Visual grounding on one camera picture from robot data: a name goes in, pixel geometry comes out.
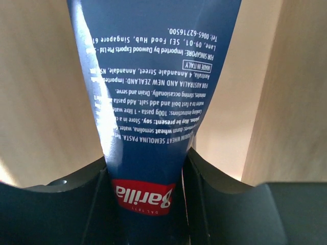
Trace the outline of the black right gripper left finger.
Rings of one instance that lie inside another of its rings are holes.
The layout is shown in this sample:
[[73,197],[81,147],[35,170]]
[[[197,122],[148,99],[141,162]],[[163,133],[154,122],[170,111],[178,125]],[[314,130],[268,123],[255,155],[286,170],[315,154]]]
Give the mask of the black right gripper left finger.
[[118,231],[104,158],[48,185],[1,183],[1,244],[117,244]]

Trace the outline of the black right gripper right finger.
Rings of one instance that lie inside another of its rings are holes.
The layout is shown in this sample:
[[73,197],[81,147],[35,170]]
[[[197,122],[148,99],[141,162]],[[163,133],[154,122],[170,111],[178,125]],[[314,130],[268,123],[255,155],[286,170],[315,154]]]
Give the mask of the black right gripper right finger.
[[326,184],[252,187],[190,149],[183,167],[192,244],[326,244]]

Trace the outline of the blue pasta box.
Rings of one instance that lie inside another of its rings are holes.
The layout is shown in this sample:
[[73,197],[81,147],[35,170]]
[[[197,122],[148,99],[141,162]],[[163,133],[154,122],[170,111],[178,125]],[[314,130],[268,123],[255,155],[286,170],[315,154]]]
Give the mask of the blue pasta box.
[[68,1],[110,174],[120,244],[173,244],[182,166],[213,97],[240,1]]

